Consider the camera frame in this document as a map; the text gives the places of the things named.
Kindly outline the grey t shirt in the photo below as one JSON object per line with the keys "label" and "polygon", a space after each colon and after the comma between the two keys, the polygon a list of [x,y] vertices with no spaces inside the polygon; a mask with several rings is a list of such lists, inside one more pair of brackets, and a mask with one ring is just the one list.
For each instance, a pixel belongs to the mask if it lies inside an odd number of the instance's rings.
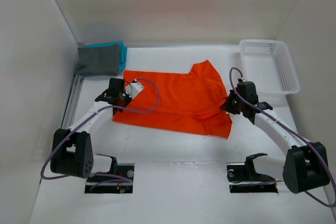
{"label": "grey t shirt", "polygon": [[78,48],[79,61],[75,74],[80,76],[116,76],[119,70],[121,47],[112,45],[105,47]]}

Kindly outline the teal t shirt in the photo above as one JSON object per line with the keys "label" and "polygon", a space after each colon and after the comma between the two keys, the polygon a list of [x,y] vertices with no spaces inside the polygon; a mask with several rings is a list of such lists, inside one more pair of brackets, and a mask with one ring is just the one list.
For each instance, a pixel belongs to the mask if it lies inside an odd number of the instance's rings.
{"label": "teal t shirt", "polygon": [[121,76],[126,68],[127,51],[128,51],[128,48],[124,45],[123,41],[106,42],[106,43],[100,43],[100,44],[90,44],[90,45],[85,45],[85,47],[86,48],[100,48],[100,47],[107,47],[107,46],[113,46],[113,45],[119,45],[121,49],[119,69],[118,69],[118,75]]}

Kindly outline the orange t shirt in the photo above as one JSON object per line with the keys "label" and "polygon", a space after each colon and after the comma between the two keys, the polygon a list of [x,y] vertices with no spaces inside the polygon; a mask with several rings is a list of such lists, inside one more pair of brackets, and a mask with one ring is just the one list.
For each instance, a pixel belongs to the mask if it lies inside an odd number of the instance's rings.
{"label": "orange t shirt", "polygon": [[210,61],[193,64],[189,73],[127,70],[127,81],[139,79],[142,91],[118,112],[114,122],[162,130],[228,138],[230,116],[220,107],[228,95]]}

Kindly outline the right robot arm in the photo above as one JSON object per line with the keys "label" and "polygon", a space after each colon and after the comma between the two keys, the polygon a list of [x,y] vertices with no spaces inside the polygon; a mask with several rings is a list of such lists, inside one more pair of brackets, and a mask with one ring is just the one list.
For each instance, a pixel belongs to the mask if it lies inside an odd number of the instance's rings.
{"label": "right robot arm", "polygon": [[264,131],[286,156],[282,180],[292,193],[329,184],[330,178],[320,160],[326,164],[327,152],[319,143],[302,141],[294,135],[267,102],[259,102],[255,84],[239,78],[230,90],[221,109],[230,114],[242,114],[254,126]]}

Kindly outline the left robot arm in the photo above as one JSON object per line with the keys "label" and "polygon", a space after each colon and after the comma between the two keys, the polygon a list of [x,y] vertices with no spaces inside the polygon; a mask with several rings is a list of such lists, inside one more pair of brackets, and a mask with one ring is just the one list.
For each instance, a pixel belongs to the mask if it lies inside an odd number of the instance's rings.
{"label": "left robot arm", "polygon": [[95,153],[93,137],[116,112],[122,112],[142,89],[136,81],[111,78],[108,88],[95,98],[91,109],[79,121],[54,133],[50,170],[60,177],[88,178],[100,173],[106,181],[116,179],[116,158]]}

